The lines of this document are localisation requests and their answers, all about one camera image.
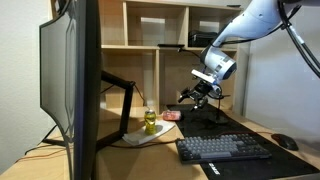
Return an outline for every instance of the black keyboard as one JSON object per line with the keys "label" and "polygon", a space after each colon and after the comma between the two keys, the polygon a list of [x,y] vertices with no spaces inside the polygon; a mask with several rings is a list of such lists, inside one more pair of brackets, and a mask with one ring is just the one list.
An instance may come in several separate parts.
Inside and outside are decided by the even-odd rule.
{"label": "black keyboard", "polygon": [[176,140],[182,164],[270,158],[249,134],[194,136]]}

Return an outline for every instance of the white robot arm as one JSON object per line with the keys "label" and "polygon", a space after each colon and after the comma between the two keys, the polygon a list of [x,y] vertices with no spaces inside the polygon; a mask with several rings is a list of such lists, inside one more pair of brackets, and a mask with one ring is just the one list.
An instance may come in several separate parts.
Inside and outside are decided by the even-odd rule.
{"label": "white robot arm", "polygon": [[223,98],[219,83],[228,79],[237,68],[236,62],[220,50],[221,45],[229,37],[247,40],[259,39],[267,36],[282,22],[284,26],[291,29],[290,31],[293,32],[293,36],[299,43],[303,44],[303,40],[291,27],[291,24],[284,21],[283,17],[287,18],[287,13],[294,8],[299,9],[301,5],[319,6],[320,0],[252,0],[248,8],[227,24],[219,32],[214,42],[201,52],[201,63],[208,67],[212,73],[204,74],[204,72],[193,70],[192,74],[200,78],[200,82],[191,90],[188,88],[183,90],[178,102],[180,103],[185,98],[191,98],[196,102],[193,109],[197,109],[207,103],[207,95],[214,99]]}

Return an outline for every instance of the black desk mat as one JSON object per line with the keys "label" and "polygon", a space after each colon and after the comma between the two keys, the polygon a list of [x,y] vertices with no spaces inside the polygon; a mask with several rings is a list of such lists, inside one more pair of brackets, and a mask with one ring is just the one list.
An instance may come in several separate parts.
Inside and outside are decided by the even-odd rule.
{"label": "black desk mat", "polygon": [[[182,119],[176,124],[185,137],[218,135],[224,132],[252,132],[224,113],[219,115],[229,118],[227,124],[217,125],[210,121],[209,119],[212,116],[215,117],[217,113],[217,109],[211,105],[190,112],[192,106],[167,105],[168,109],[172,111],[181,111]],[[253,137],[271,152],[270,159],[200,164],[208,179],[275,179],[320,172],[314,166],[288,153],[262,136],[255,134]]]}

